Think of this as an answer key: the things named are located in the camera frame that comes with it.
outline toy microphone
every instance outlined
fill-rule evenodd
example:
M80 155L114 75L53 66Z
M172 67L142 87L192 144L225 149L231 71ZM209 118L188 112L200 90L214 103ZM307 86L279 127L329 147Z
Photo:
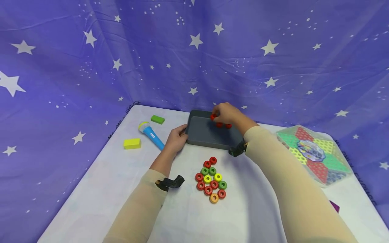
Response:
M149 122L141 122L139 124L138 130L144 134L146 134L147 137L160 149L162 150L165 145L163 142L158 138L158 136L155 134L155 132L150 127Z

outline fabric backdrop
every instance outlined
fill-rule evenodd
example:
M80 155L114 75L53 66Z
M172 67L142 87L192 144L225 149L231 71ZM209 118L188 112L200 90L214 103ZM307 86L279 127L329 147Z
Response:
M133 105L338 140L389 223L385 0L3 0L0 242L35 242Z

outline microphone head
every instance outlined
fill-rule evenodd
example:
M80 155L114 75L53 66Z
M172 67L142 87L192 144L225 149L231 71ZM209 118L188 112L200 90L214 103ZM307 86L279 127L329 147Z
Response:
M139 123L138 130L142 133L145 130L145 128L147 128L149 126L150 126L149 122L141 122L141 123Z

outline white tablecloth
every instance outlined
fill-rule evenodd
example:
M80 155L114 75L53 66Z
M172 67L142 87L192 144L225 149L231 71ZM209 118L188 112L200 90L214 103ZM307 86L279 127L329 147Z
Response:
M187 122L189 113L134 106L39 243L103 240L122 205L159 154L158 148L137 130L139 122L149 121L152 115L165 118L162 125L151 125L166 141L171 129ZM282 129L261 125L272 132ZM142 148L123 149L123 140L131 138L141 138ZM226 198L215 205L196 189L194 179L211 156L218 159L216 169L228 184ZM226 150L186 144L174 160L170 177L178 174L185 182L179 189L169 191L149 243L286 242L275 193L262 171L245 155L233 158ZM340 216L360 243L389 242L387 227L355 176L323 190L329 200L340 206Z

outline gray tray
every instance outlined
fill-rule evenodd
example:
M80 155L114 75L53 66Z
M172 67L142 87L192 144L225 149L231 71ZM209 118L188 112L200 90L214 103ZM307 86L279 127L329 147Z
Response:
M227 129L216 127L215 122L211 121L212 112L204 110L192 110L189 114L188 127L185 133L188 134L188 144L204 147L225 149L236 147L243 137L240 132L232 126Z

